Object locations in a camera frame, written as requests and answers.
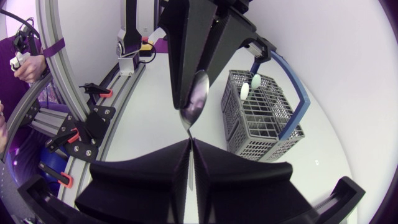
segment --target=white wall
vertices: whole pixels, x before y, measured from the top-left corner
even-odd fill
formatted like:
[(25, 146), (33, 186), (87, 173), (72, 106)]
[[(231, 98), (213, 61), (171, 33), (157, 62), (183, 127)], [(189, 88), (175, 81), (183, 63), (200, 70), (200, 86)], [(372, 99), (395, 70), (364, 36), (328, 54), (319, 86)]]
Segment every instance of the white wall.
[(100, 84), (118, 59), (120, 1), (68, 0), (58, 1), (58, 6), (62, 34), (77, 84)]
[[(3, 9), (6, 9), (7, 3), (3, 5)], [(7, 26), (6, 26), (6, 16), (0, 14), (0, 40), (7, 37)]]
[[(6, 10), (22, 19), (33, 17), (35, 20), (34, 27), (37, 29), (35, 0), (7, 0)], [(18, 28), (21, 26), (20, 22), (11, 17), (6, 17), (6, 23), (8, 37), (15, 35)]]
[(154, 0), (137, 0), (137, 30), (143, 37), (154, 32)]
[(398, 161), (398, 47), (382, 7), (375, 0), (255, 0), (246, 17), (325, 110), (366, 191), (358, 223), (367, 223)]

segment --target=dish rack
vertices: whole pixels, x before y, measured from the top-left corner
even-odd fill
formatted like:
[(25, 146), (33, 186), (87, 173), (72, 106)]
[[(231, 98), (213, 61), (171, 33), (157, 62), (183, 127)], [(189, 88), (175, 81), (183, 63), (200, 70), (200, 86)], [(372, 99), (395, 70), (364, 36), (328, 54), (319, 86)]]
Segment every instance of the dish rack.
[(243, 158), (272, 162), (283, 156), (305, 137), (299, 121), (309, 107), (310, 100), (300, 80), (287, 63), (278, 56), (300, 98), (295, 111), (289, 105), (275, 80), (261, 76), (261, 85), (251, 90), (241, 101), (243, 83), (251, 83), (254, 74), (243, 70), (230, 70), (221, 99), (227, 151)]

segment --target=blue handle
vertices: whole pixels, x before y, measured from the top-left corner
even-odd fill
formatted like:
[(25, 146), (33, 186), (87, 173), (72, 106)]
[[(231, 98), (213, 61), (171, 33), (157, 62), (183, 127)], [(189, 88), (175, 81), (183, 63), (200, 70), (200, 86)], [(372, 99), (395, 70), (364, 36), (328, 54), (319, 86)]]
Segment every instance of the blue handle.
[(305, 112), (310, 106), (310, 98), (305, 91), (305, 88), (299, 78), (296, 76), (290, 65), (277, 53), (271, 51), (272, 58), (278, 62), (278, 64), (284, 69), (290, 81), (292, 82), (296, 92), (298, 94), (298, 98), (300, 98), (300, 102), (298, 103), (296, 110), (290, 117), (287, 122), (285, 128), (279, 133), (280, 140), (287, 140), (289, 136), (292, 134), (293, 130), (297, 127), (300, 120), (303, 118)]
[(250, 73), (257, 74), (259, 67), (260, 67), (260, 64), (254, 62), (253, 65), (251, 66)]

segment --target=person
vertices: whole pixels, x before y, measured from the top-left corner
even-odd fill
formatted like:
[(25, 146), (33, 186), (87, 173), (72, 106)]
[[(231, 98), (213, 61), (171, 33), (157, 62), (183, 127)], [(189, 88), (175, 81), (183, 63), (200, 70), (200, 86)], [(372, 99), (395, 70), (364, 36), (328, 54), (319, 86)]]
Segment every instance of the person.
[[(13, 72), (9, 64), (10, 59), (16, 55), (13, 40), (14, 37), (9, 37), (0, 41), (0, 152), (5, 150), (8, 141), (7, 121), (14, 108), (29, 89), (29, 83), (37, 81), (47, 67), (43, 55), (30, 56)], [(48, 138), (27, 126), (18, 129), (11, 142), (9, 155), (6, 155), (10, 171), (18, 185), (39, 172), (37, 165), (33, 165), (39, 163), (37, 148)]]

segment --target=gray bin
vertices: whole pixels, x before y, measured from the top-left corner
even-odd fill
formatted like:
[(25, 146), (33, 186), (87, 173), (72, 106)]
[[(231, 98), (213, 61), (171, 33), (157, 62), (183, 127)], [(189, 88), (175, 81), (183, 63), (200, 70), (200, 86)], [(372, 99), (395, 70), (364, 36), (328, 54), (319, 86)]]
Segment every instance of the gray bin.
[(279, 140), (293, 110), (275, 80), (265, 75), (261, 86), (241, 101), (241, 87), (251, 79), (249, 71), (229, 71), (221, 100), (227, 151), (252, 161), (275, 161), (304, 138), (304, 132), (298, 125), (287, 140)]

